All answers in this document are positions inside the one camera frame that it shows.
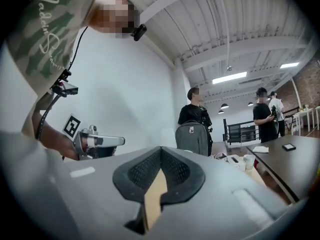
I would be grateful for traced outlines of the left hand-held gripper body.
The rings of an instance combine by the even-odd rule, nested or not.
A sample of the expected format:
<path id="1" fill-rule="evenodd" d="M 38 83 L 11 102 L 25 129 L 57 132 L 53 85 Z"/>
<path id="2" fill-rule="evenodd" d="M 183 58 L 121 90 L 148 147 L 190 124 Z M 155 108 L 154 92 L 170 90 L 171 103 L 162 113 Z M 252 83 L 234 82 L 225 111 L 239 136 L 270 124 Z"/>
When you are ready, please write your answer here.
<path id="1" fill-rule="evenodd" d="M 85 127 L 72 113 L 66 120 L 62 132 L 71 139 L 78 161 L 112 157 L 117 147 L 123 146 L 126 142 L 124 137 L 99 134 L 93 124 Z"/>

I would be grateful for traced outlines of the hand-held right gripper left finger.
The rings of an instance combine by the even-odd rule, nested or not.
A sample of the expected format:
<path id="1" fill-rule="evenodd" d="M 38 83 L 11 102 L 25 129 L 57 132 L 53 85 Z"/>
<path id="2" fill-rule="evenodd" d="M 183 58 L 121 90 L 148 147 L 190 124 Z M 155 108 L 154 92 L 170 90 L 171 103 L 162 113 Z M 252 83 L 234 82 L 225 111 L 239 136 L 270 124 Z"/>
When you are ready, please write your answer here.
<path id="1" fill-rule="evenodd" d="M 54 150 L 21 133 L 0 133 L 0 169 L 23 212 L 53 240 L 160 240 L 115 220 L 72 177 Z"/>

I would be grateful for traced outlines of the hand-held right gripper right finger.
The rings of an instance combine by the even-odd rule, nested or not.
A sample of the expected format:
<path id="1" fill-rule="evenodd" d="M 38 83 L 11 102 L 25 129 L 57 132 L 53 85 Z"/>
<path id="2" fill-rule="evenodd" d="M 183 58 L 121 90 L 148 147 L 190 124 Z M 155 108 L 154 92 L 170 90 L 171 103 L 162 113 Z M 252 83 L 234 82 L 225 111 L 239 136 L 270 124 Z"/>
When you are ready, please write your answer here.
<path id="1" fill-rule="evenodd" d="M 277 240 L 307 200 L 287 205 L 276 193 L 234 166 L 176 148 L 205 173 L 187 202 L 168 205 L 147 233 L 149 240 Z"/>

